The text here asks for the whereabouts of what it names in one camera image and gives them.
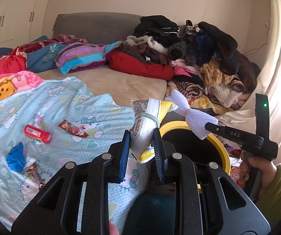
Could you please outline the green sleeve forearm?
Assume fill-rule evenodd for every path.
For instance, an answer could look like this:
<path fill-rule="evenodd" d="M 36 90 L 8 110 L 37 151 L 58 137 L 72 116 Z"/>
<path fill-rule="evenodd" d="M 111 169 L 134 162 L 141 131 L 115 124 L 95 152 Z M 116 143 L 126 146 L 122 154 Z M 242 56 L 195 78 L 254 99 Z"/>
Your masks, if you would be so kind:
<path fill-rule="evenodd" d="M 258 209 L 265 216 L 273 229 L 281 220 L 281 163 L 276 166 L 277 174 L 256 202 Z"/>

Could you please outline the right hand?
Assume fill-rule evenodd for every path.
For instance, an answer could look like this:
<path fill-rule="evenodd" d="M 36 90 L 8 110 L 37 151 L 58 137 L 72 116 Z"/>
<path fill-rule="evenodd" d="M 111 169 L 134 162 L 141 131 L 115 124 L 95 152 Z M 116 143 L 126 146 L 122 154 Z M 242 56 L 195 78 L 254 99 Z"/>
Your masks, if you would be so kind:
<path fill-rule="evenodd" d="M 249 179 L 249 166 L 252 168 L 258 168 L 262 171 L 261 178 L 261 189 L 259 191 L 259 197 L 261 197 L 269 185 L 272 183 L 277 174 L 277 168 L 272 161 L 266 160 L 259 156 L 248 157 L 248 160 L 245 160 L 245 152 L 242 151 L 240 155 L 242 163 L 240 164 L 240 173 L 238 179 L 238 185 L 244 186 Z"/>

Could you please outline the left hand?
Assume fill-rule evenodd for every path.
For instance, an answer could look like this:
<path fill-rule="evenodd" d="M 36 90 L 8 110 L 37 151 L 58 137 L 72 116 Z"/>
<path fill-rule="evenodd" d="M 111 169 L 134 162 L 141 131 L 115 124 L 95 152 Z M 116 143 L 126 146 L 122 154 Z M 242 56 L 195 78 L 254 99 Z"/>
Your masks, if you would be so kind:
<path fill-rule="evenodd" d="M 109 222 L 109 232 L 110 235 L 119 235 L 119 231 L 117 227 L 113 224 L 113 222 Z"/>

